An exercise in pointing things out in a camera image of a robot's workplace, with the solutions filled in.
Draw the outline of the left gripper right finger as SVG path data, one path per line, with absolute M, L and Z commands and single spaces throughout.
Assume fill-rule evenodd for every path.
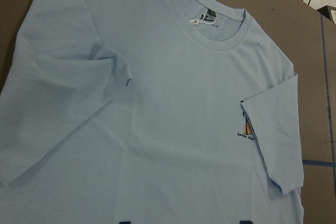
M 251 224 L 251 220 L 241 220 L 239 224 Z

